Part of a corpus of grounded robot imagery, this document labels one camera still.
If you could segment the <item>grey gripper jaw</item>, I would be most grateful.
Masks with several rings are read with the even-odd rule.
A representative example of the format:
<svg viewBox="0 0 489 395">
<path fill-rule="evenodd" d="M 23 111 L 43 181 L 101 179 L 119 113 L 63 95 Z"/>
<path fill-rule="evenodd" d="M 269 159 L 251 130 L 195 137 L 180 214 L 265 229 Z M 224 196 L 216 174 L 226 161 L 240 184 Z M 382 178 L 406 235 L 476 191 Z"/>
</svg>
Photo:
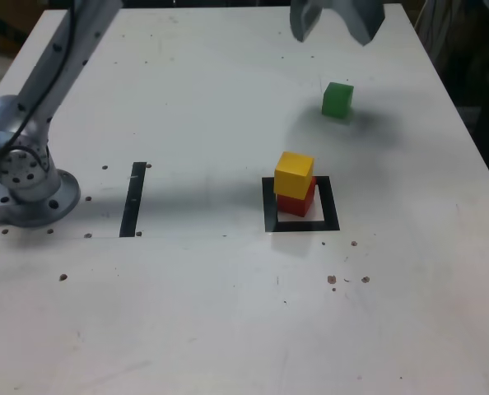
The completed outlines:
<svg viewBox="0 0 489 395">
<path fill-rule="evenodd" d="M 333 0 L 331 8 L 362 46 L 374 39 L 385 19 L 384 4 L 378 0 Z"/>
<path fill-rule="evenodd" d="M 297 41 L 304 42 L 306 40 L 318 23 L 322 10 L 321 1 L 291 0 L 290 26 Z"/>
</svg>

